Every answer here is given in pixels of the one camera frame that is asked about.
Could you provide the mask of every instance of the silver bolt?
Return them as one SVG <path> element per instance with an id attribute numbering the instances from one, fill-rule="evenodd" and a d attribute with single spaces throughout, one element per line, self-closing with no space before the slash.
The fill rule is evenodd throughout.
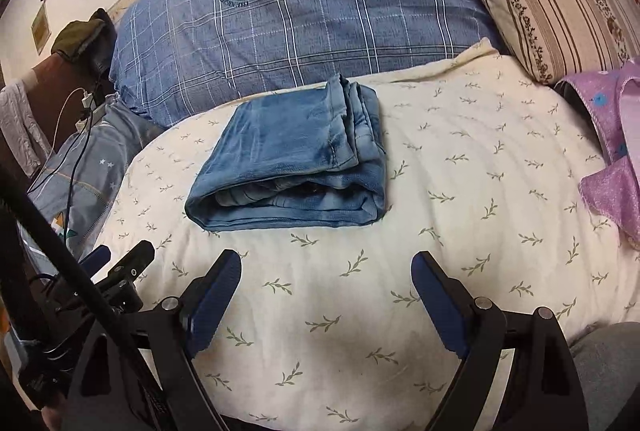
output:
<path id="1" fill-rule="evenodd" d="M 477 297 L 476 306 L 481 310 L 489 310 L 494 304 L 488 297 Z"/>
<path id="2" fill-rule="evenodd" d="M 177 297 L 166 297 L 162 300 L 161 307 L 163 310 L 173 310 L 178 306 Z"/>
<path id="3" fill-rule="evenodd" d="M 541 306 L 538 309 L 538 315 L 543 319 L 551 319 L 554 316 L 554 313 L 546 306 Z"/>

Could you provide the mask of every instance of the purple cloth with blue dots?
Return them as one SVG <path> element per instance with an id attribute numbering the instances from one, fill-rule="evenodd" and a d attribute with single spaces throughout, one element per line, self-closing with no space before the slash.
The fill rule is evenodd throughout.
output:
<path id="1" fill-rule="evenodd" d="M 565 77 L 591 115 L 607 167 L 580 181 L 597 212 L 640 241 L 640 58 L 620 70 Z"/>

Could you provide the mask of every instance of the gray cloth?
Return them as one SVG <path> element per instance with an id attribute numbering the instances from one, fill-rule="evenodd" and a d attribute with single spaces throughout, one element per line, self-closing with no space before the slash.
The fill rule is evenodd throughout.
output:
<path id="1" fill-rule="evenodd" d="M 164 130 L 132 113 L 116 95 L 108 96 L 105 115 L 91 129 L 86 150 L 74 175 L 66 244 L 71 254 L 82 261 L 94 247 L 120 184 L 133 158 Z M 86 134 L 71 135 L 51 157 L 31 186 L 31 201 L 60 237 L 63 233 L 66 200 L 72 170 L 86 140 Z M 64 159 L 60 168 L 49 174 Z M 27 232 L 20 228 L 25 249 L 38 272 L 56 274 Z"/>
<path id="2" fill-rule="evenodd" d="M 51 153 L 51 145 L 33 118 L 21 80 L 0 90 L 0 128 L 25 175 L 31 176 Z"/>
<path id="3" fill-rule="evenodd" d="M 605 431 L 640 382 L 640 323 L 600 328 L 572 348 L 590 431 Z"/>

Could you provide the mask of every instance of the beige striped pillow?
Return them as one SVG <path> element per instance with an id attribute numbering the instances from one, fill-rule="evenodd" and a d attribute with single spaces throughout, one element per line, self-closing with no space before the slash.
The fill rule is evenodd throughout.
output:
<path id="1" fill-rule="evenodd" d="M 640 53 L 640 0 L 482 0 L 511 52 L 543 84 L 620 68 Z"/>

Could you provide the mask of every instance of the white cloth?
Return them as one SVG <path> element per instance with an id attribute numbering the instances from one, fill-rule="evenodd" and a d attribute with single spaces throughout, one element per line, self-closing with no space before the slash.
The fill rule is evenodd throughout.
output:
<path id="1" fill-rule="evenodd" d="M 485 42 L 455 60 L 354 80 L 380 99 L 382 220 L 201 230 L 182 208 L 231 104 L 149 144 L 98 237 L 111 249 L 108 267 L 140 239 L 155 246 L 137 282 L 145 309 L 180 295 L 223 249 L 242 255 L 239 287 L 194 360 L 220 413 L 291 431 L 424 429 L 458 360 L 412 285 L 421 250 L 503 310 L 549 306 L 568 339 L 588 325 L 640 320 L 638 252 L 582 204 L 578 181 L 603 160 L 553 90 Z M 503 357 L 478 429 L 499 407 L 513 352 Z"/>
<path id="2" fill-rule="evenodd" d="M 0 90 L 0 128 L 25 175 L 30 177 L 51 153 L 51 145 L 33 117 L 21 80 Z"/>

